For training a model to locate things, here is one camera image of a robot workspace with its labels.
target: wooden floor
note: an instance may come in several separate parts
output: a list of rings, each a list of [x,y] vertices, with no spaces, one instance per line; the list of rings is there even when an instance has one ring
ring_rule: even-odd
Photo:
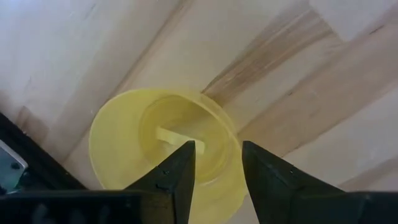
[[[398,0],[0,0],[0,111],[91,189],[126,90],[202,91],[239,137],[345,190],[398,190]],[[255,223],[250,200],[230,223]]]

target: light wooden surface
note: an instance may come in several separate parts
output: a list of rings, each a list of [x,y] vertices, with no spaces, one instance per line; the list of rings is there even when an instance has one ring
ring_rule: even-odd
[[[346,190],[398,190],[397,0],[0,1],[0,111],[91,189],[112,96],[184,86]],[[247,198],[230,223],[256,223]]]

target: yellow plastic cup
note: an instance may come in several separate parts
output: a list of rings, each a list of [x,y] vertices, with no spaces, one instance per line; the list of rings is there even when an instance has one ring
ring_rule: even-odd
[[[91,126],[91,164],[105,189],[125,189],[188,140],[197,154],[190,223],[224,223],[248,192],[241,145],[228,115],[201,93],[132,90],[108,101]]]

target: yellow plastic piece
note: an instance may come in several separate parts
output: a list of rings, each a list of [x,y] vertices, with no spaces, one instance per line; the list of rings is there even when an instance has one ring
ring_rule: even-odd
[[[226,222],[247,194],[233,123],[200,93],[133,90],[107,102],[90,131],[90,158],[105,189],[124,189],[188,140],[197,149],[190,223]]]

